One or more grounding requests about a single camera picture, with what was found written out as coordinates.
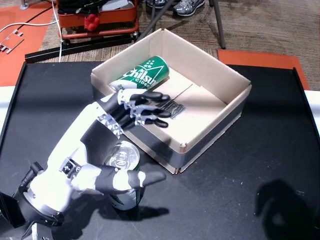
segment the brown carpet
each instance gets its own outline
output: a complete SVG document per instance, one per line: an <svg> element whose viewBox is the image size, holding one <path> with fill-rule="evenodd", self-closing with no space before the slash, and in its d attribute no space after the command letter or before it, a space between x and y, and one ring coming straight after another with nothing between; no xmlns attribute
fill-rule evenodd
<svg viewBox="0 0 320 240"><path fill-rule="evenodd" d="M18 5L19 0L2 0L0 7ZM320 91L320 1L319 0L220 0L226 47L230 50L269 52L297 56L311 90ZM150 21L146 6L139 6L140 31ZM217 57L218 30L214 10L205 6L192 17L173 17L168 11L157 24ZM41 49L57 47L57 26L49 26ZM104 61L127 45L92 50L62 61ZM53 58L46 62L56 62Z"/></svg>

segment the soda can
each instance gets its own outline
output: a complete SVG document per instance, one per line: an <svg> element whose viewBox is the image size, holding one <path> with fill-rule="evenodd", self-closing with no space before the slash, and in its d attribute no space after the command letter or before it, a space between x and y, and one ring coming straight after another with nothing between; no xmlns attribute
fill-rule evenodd
<svg viewBox="0 0 320 240"><path fill-rule="evenodd" d="M153 56L134 69L126 72L109 85L120 89L150 89L169 75L169 67L160 56Z"/></svg>
<svg viewBox="0 0 320 240"><path fill-rule="evenodd" d="M135 145L128 141L120 141L115 145L112 157L106 163L125 170L140 170L140 154ZM110 194L109 199L112 206L119 210L129 210L137 206L140 202L140 189L131 189L125 193Z"/></svg>

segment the cardboard box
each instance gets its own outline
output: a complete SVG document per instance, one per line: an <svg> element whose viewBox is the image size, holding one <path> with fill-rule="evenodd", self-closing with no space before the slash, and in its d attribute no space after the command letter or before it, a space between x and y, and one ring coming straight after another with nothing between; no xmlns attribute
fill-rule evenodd
<svg viewBox="0 0 320 240"><path fill-rule="evenodd" d="M174 112L168 128L136 126L125 135L172 174L183 172L240 116L251 82L190 42L159 29L92 70L91 83L104 95L108 84L152 56L169 65L154 91L169 94Z"/></svg>

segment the robotic hand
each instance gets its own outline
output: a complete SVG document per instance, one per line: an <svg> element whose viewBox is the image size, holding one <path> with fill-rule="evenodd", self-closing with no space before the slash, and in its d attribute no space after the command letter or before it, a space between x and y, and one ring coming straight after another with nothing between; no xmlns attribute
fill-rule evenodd
<svg viewBox="0 0 320 240"><path fill-rule="evenodd" d="M104 163L124 130L144 124L166 128L168 124L159 118L171 114L146 103L169 98L160 92L124 89L87 105L53 149L47 169L26 176L13 196L22 219L59 225L74 191L117 194L164 180L162 172L130 171Z"/></svg>

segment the gray sneaker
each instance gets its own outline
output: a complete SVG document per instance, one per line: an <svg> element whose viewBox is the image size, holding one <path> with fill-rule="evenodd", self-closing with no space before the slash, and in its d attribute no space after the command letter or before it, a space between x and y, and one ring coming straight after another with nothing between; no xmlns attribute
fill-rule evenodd
<svg viewBox="0 0 320 240"><path fill-rule="evenodd" d="M173 7L173 12L179 16L188 17L195 14L196 9L205 4L204 0L181 0Z"/></svg>
<svg viewBox="0 0 320 240"><path fill-rule="evenodd" d="M155 8L162 9L166 5L167 2L168 2L168 0L155 0ZM148 5L148 7L152 8L154 1L153 0L146 0L146 4Z"/></svg>

